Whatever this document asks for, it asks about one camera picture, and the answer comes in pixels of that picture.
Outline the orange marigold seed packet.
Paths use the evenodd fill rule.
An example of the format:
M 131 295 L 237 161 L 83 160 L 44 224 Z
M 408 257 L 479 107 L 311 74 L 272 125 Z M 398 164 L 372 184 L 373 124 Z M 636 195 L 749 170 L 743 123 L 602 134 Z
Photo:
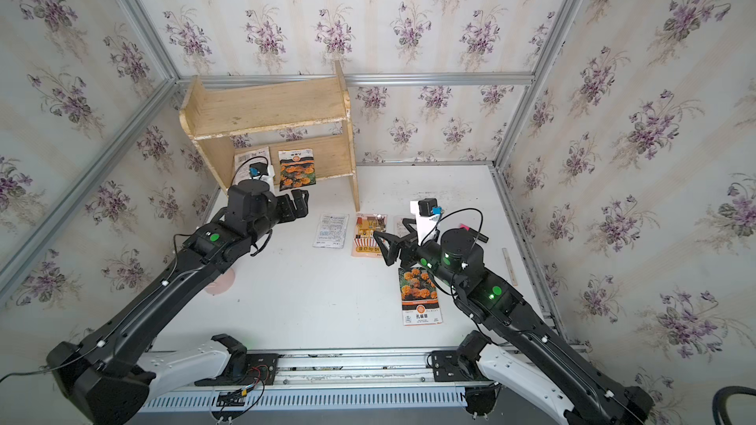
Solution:
M 301 189 L 317 183 L 314 151 L 311 149 L 279 151 L 279 189 Z

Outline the colourful cartoon seed packet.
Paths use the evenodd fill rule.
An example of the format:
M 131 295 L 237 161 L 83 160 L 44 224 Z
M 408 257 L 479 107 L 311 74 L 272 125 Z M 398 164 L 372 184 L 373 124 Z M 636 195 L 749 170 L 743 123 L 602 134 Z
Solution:
M 384 232 L 386 225 L 385 214 L 357 214 L 352 238 L 352 257 L 381 258 L 381 250 L 374 233 Z

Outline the white printed seed packet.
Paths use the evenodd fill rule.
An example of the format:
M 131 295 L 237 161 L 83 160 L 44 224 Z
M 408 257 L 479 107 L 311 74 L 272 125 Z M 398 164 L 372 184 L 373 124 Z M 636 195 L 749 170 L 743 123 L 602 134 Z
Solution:
M 343 249 L 346 244 L 348 214 L 323 214 L 316 230 L 314 248 Z

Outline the white text seed packet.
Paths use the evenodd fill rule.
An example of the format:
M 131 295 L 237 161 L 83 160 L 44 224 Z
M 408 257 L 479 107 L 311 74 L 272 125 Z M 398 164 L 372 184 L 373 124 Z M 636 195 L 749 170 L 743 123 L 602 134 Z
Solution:
M 249 163 L 266 163 L 273 166 L 269 148 L 263 147 L 256 150 L 248 150 L 234 157 L 233 185 L 243 180 L 251 180 L 247 175 L 247 165 Z

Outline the orange flower seed packet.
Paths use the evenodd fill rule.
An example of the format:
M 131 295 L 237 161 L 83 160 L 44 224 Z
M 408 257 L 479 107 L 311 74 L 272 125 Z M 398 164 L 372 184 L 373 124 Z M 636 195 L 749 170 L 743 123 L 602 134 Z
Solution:
M 429 271 L 399 269 L 399 283 L 402 320 L 406 327 L 443 323 L 436 284 Z

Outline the pink white seed packet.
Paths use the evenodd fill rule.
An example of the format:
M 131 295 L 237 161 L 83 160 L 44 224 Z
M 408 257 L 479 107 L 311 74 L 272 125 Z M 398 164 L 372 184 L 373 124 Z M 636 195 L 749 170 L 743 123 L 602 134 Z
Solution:
M 414 216 L 396 216 L 394 224 L 396 228 L 395 234 L 399 238 L 417 232 L 417 221 Z

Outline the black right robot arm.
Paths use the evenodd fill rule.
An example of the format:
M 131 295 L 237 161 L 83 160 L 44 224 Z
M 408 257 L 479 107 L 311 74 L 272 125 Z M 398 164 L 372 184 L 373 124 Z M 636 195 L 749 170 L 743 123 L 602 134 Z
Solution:
M 476 328 L 456 350 L 457 368 L 471 379 L 503 386 L 557 424 L 643 424 L 654 401 L 639 386 L 600 372 L 537 314 L 509 281 L 488 269 L 480 232 L 441 231 L 445 216 L 434 200 L 421 201 L 407 234 L 376 231 L 384 262 L 421 267 L 440 281 Z

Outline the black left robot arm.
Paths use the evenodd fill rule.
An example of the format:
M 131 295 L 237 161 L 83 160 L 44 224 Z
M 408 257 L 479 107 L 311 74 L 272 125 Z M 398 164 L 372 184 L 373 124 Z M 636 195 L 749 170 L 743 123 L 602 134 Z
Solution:
M 228 203 L 186 236 L 173 261 L 133 301 L 80 342 L 61 342 L 46 364 L 62 395 L 94 424 L 125 424 L 148 401 L 206 379 L 245 377 L 246 347 L 228 334 L 153 353 L 159 333 L 203 289 L 266 246 L 278 224 L 306 218 L 309 193 L 272 192 L 260 177 L 228 189 Z

